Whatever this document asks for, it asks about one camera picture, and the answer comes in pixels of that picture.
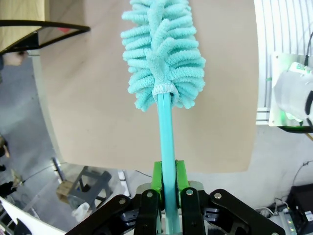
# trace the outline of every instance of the wooden board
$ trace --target wooden board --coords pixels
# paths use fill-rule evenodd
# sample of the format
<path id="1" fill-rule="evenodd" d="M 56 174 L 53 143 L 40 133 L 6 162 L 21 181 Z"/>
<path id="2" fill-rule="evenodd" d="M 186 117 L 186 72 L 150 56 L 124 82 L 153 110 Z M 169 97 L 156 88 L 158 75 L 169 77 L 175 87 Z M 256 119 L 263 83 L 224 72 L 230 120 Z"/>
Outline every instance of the wooden board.
<path id="1" fill-rule="evenodd" d="M 160 161 L 156 105 L 146 113 L 128 94 L 121 20 L 129 1 L 85 1 L 91 32 L 40 51 L 45 113 L 65 161 L 148 170 Z M 206 64 L 206 86 L 190 110 L 174 108 L 176 158 L 188 172 L 248 168 L 255 136 L 258 45 L 250 0 L 191 1 L 196 38 Z"/>
<path id="2" fill-rule="evenodd" d="M 45 21 L 48 0 L 0 0 L 0 20 Z M 40 29 L 38 26 L 0 27 L 0 51 Z"/>

